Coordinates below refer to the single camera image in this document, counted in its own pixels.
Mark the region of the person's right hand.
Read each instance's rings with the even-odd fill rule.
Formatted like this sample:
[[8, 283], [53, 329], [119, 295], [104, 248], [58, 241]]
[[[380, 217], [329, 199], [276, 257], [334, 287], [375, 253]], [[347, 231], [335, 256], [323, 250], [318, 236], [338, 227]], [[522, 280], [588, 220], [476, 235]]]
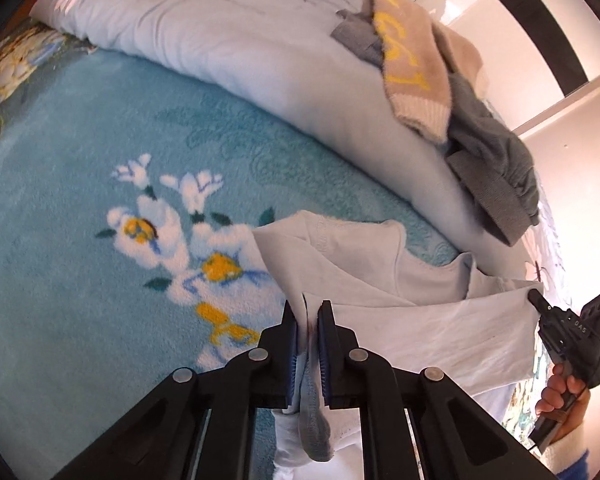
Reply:
[[[565, 408], [564, 396], [569, 392], [574, 396], [574, 403], [570, 408]], [[545, 413], [564, 411], [566, 418], [554, 435], [552, 443], [571, 434], [578, 429], [584, 421], [585, 412], [591, 399], [591, 391], [582, 380], [564, 371], [564, 364], [556, 364], [552, 374], [542, 390], [540, 400], [535, 404], [535, 414], [542, 416]]]

